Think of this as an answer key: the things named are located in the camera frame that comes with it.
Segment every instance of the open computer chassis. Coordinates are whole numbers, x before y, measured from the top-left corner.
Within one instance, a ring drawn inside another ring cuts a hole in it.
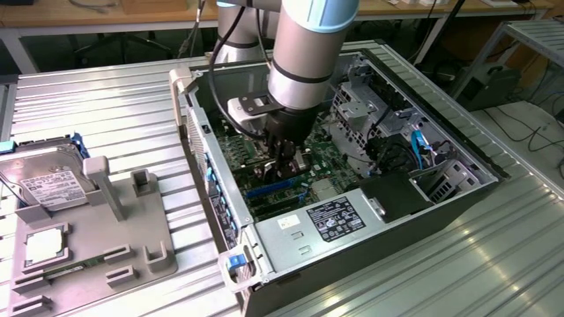
[[[306,142],[311,171],[256,186],[240,171],[268,159],[262,146],[222,120],[207,68],[191,73],[186,153],[223,277],[247,316],[268,314],[442,230],[508,177],[362,49],[339,57]],[[258,61],[226,64],[216,70],[220,100],[266,90],[267,74]],[[247,264],[228,271],[230,257],[242,254]]]

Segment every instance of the warning label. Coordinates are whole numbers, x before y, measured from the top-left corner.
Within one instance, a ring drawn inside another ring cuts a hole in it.
[[[366,227],[347,197],[308,209],[308,214],[326,242],[331,242]]]
[[[71,170],[30,178],[23,180],[22,184],[44,207],[87,197]]]

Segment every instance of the circuit board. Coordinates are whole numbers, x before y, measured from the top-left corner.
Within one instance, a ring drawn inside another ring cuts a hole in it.
[[[228,129],[215,133],[248,209],[259,221],[324,200],[328,191],[322,195],[312,190],[312,184],[319,185],[320,180],[328,180],[323,183],[331,187],[330,193],[342,194],[359,179],[358,173],[347,163],[347,158],[343,157],[331,138],[327,138],[320,124],[316,124],[306,140],[306,148],[310,149],[312,156],[311,171],[274,184],[282,187],[279,190],[272,190],[271,185],[266,186],[252,174],[251,166],[270,160],[262,142],[242,134],[228,133]],[[266,192],[256,194],[262,189],[266,189]]]

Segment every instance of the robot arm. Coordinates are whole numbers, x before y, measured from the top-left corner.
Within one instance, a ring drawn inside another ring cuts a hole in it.
[[[278,8],[272,0],[223,0],[220,4],[220,36],[228,29],[242,2]],[[319,105],[324,101],[347,27],[358,14],[360,0],[279,0],[280,14],[262,13],[263,33],[276,33],[275,54],[263,95],[242,96],[228,102],[231,118],[243,128],[262,133],[275,159],[275,179],[290,178],[308,171],[302,147],[310,136]],[[247,8],[219,52],[220,61],[258,59],[260,48],[256,9]]]

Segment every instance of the metal workbench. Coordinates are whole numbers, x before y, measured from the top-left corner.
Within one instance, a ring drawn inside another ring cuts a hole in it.
[[[482,130],[396,53],[367,47],[512,175],[491,197],[438,234],[367,267],[272,316],[484,316],[564,313],[563,191]],[[218,252],[175,133],[168,71],[203,59],[27,75],[18,84],[12,139],[74,130],[95,155],[111,159],[112,179],[148,167],[159,175],[179,272],[84,307],[80,316],[238,316],[216,268]],[[0,220],[0,307],[6,307],[15,215],[4,197]]]
[[[560,67],[564,67],[564,23],[552,19],[502,22],[468,70],[456,80],[451,93],[455,99],[459,98],[476,70],[488,59],[506,35],[511,36],[518,43],[526,44]],[[512,52],[514,50],[508,50],[510,54],[503,54],[498,62],[506,63]]]

